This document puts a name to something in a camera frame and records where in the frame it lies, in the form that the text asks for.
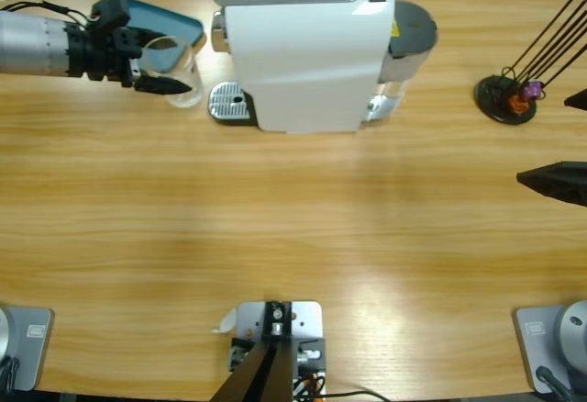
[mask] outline wooden table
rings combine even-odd
[[[96,0],[52,0],[87,11]],[[211,0],[145,0],[201,19]],[[519,171],[585,160],[587,114],[500,125],[471,90],[566,0],[411,0],[440,40],[389,121],[286,135],[114,83],[3,75],[0,297],[54,309],[40,388],[208,399],[241,301],[313,299],[329,389],[423,399],[528,391],[512,312],[587,296],[587,211]],[[233,78],[198,54],[205,85]]]

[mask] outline black wire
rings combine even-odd
[[[382,402],[392,402],[387,397],[382,396],[379,393],[376,393],[371,390],[357,390],[357,391],[348,391],[346,393],[330,393],[330,394],[322,395],[322,394],[320,394],[320,391],[322,391],[322,389],[324,388],[324,385],[326,384],[326,377],[325,376],[318,376],[318,377],[309,376],[309,379],[307,377],[301,378],[301,379],[298,379],[298,381],[296,381],[296,382],[299,385],[305,380],[312,381],[313,386],[316,386],[317,382],[321,380],[322,385],[320,386],[320,389],[317,390],[317,393],[315,393],[315,394],[301,395],[300,393],[303,393],[304,391],[306,391],[306,388],[308,387],[308,385],[305,385],[304,388],[300,392],[298,392],[297,395],[293,396],[293,400],[302,400],[304,402],[309,402],[309,401],[316,400],[316,399],[328,399],[330,397],[349,397],[349,396],[365,395],[365,396],[376,397],[379,400],[381,400]]]
[[[380,395],[379,393],[375,393],[374,391],[370,390],[359,390],[359,391],[348,391],[347,393],[331,393],[327,395],[313,395],[313,396],[295,396],[293,400],[300,400],[300,399],[328,399],[330,397],[349,397],[349,396],[358,396],[358,395],[365,395],[365,396],[373,396],[377,397],[379,400],[383,402],[392,402],[385,396]]]
[[[0,362],[0,395],[10,395],[15,390],[15,381],[20,361],[17,358],[5,357]]]
[[[65,6],[57,6],[57,5],[54,5],[54,4],[49,3],[47,1],[43,1],[41,3],[33,3],[31,1],[17,1],[16,3],[12,3],[10,5],[2,7],[0,10],[5,10],[6,12],[17,12],[19,10],[26,9],[28,7],[40,7],[42,9],[47,9],[47,10],[56,12],[58,14],[61,14],[61,15],[68,17],[75,24],[82,26],[82,27],[85,24],[87,24],[89,21],[88,17],[78,10],[70,9],[69,7],[65,7]],[[83,19],[85,20],[85,23],[80,22],[79,19],[77,19],[76,17],[74,17],[73,15],[70,15],[70,14],[75,14],[80,17],[83,17]]]
[[[80,12],[79,10],[70,9],[70,10],[68,11],[68,13],[70,13],[70,12],[71,12],[72,14],[79,15],[80,17],[82,17],[82,18],[85,20],[85,22],[86,22],[86,23],[88,23],[88,22],[90,21],[90,20],[88,19],[88,17],[87,17],[86,15],[84,15],[82,12]]]
[[[552,371],[541,365],[536,370],[536,376],[538,380],[544,384],[554,395],[561,401],[561,402],[575,402],[576,397],[575,394],[567,388],[559,379],[555,377]]]

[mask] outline clear glass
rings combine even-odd
[[[184,83],[192,89],[177,95],[166,95],[165,99],[180,108],[195,106],[202,100],[204,89],[195,60],[195,52],[185,39],[160,37],[143,48],[142,68],[154,77],[167,77]]]

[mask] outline coffee machine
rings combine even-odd
[[[238,81],[212,90],[216,120],[291,133],[359,129],[390,42],[394,0],[215,2],[212,45],[231,54]]]

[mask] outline gray metal base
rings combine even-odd
[[[540,365],[550,369],[566,387],[572,387],[568,365],[562,360],[558,342],[561,312],[567,306],[520,308],[515,312],[515,323],[526,359],[528,381],[538,393],[551,393],[536,377]]]
[[[263,321],[265,318],[265,302],[249,301],[241,303],[237,307],[236,338],[259,342]],[[324,338],[322,326],[322,307],[316,301],[293,301],[292,302],[292,337],[294,340],[308,340]],[[316,353],[311,350],[298,352],[297,362],[301,363]],[[239,348],[232,347],[228,354],[228,370],[231,370],[231,362],[235,356],[243,356]],[[317,376],[326,377],[326,373],[317,373]],[[320,390],[325,394],[327,386],[324,384]]]
[[[0,307],[0,343],[7,335],[6,354],[18,358],[15,389],[32,390],[40,378],[53,313],[48,308]]]

